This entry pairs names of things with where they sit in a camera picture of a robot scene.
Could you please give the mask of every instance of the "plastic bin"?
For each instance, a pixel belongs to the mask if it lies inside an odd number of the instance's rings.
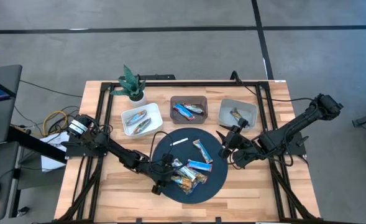
[[[126,125],[127,120],[131,116],[137,114],[138,112],[140,112],[142,110],[147,110],[147,114],[145,115],[144,118],[142,118],[140,121],[138,121],[137,123],[134,123],[132,125],[129,125],[129,126]],[[131,138],[139,138],[141,136],[155,133],[155,132],[161,130],[162,126],[163,126],[162,116],[160,114],[159,107],[156,103],[150,103],[150,104],[147,104],[144,106],[140,106],[138,108],[124,111],[121,114],[121,117],[122,117],[123,129],[125,131],[125,134],[127,136],[130,136]],[[139,134],[132,134],[134,129],[147,118],[151,118],[151,123],[148,125],[148,127],[145,128],[143,130],[143,132],[141,132]]]
[[[232,99],[222,99],[219,110],[219,124],[225,126],[238,125],[238,121],[230,114],[233,108],[237,108],[239,114],[249,122],[249,128],[243,128],[243,131],[254,128],[257,123],[257,105]]]
[[[190,103],[201,108],[204,113],[198,114],[190,111],[194,115],[194,119],[188,121],[173,107],[176,104]],[[208,99],[205,96],[173,96],[170,98],[170,118],[175,124],[203,124],[208,117]]]

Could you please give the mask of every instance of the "desk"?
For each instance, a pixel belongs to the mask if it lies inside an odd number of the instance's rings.
[[[289,100],[286,82],[269,81],[272,97]],[[86,82],[80,114],[95,117],[101,82]],[[221,100],[232,98],[257,104],[257,98],[244,87],[240,86],[196,86],[196,87],[147,87],[145,89],[148,103],[157,103],[163,119],[163,130],[166,132],[178,128],[201,128],[218,138],[216,130],[227,134],[217,124],[217,116]],[[173,124],[169,115],[170,98],[172,96],[205,96],[208,99],[208,118],[204,124]],[[104,98],[102,119],[104,121],[107,97]],[[267,121],[270,122],[267,101],[264,100]],[[139,139],[129,139],[123,131],[121,113],[131,109],[128,97],[113,98],[110,124],[114,127],[111,137],[128,149],[136,149],[148,154],[152,135]],[[295,117],[290,102],[274,102],[274,109],[279,126]],[[260,118],[256,127],[244,134],[251,139],[262,131]],[[58,199],[55,218],[62,216],[71,205],[73,190],[78,175],[81,158],[68,160],[65,176]],[[295,157],[293,167],[288,167],[291,188],[304,206],[315,216],[319,216],[311,178],[307,165]],[[227,180],[223,188],[212,199],[199,204],[181,204],[164,195],[151,193],[153,182],[144,175],[137,175],[118,162],[118,158],[109,154],[104,158],[99,196],[96,207],[95,222],[135,222],[143,218],[144,222],[214,222],[221,217],[224,222],[278,221],[277,206],[271,181],[268,161],[254,161],[245,170],[229,167]],[[289,217],[285,193],[281,189],[285,216]],[[91,194],[86,198],[83,217],[88,216]]]

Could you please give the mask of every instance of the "black round plate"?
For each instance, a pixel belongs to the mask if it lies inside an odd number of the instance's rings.
[[[218,155],[219,150],[222,149],[221,144],[212,134],[198,128],[181,128],[172,131],[169,135],[172,137],[173,141],[188,138],[187,141],[173,146],[171,154],[173,154],[174,158],[178,158],[182,163],[187,162],[188,159],[205,162],[199,149],[197,149],[193,144],[193,141],[199,139],[213,159],[213,166],[212,172],[197,170],[206,175],[208,177],[208,181],[206,181],[205,184],[199,183],[191,194],[186,195],[174,182],[167,184],[162,193],[181,203],[201,203],[211,199],[219,192],[227,177],[227,160],[222,159]],[[165,136],[155,148],[152,160],[155,161],[161,159],[163,154],[169,151],[170,144],[170,138]]]

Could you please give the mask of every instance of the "gray floor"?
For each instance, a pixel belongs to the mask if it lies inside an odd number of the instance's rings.
[[[366,1],[258,0],[264,26],[366,25]],[[0,29],[71,29],[164,26],[254,26],[250,1],[0,0]],[[345,108],[334,121],[303,131],[321,215],[366,223],[366,131],[351,120],[366,115],[366,30],[266,31],[275,79],[286,79],[292,98],[330,94]],[[0,66],[24,66],[22,79],[82,94],[86,80],[110,80],[122,66],[135,73],[172,73],[178,79],[265,79],[256,31],[125,34],[2,34]],[[79,98],[21,83],[16,106],[41,121]],[[294,103],[300,114],[307,102]],[[13,123],[28,124],[17,113]],[[32,189],[31,205],[60,185]],[[56,200],[15,223],[52,217]]]

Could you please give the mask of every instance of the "blue wrapper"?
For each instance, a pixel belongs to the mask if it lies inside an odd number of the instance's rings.
[[[188,159],[187,167],[212,172],[212,164],[196,162],[196,161],[192,161],[191,159]]]
[[[210,157],[209,153],[206,151],[205,147],[202,145],[201,141],[195,140],[193,141],[195,147],[199,149],[202,154],[203,159],[206,161],[207,164],[213,162],[212,158]]]
[[[191,121],[192,119],[195,118],[194,115],[191,114],[191,112],[189,112],[186,108],[184,108],[184,106],[180,104],[176,104],[175,106],[173,106],[173,108],[177,110],[185,118],[187,118],[188,121]]]

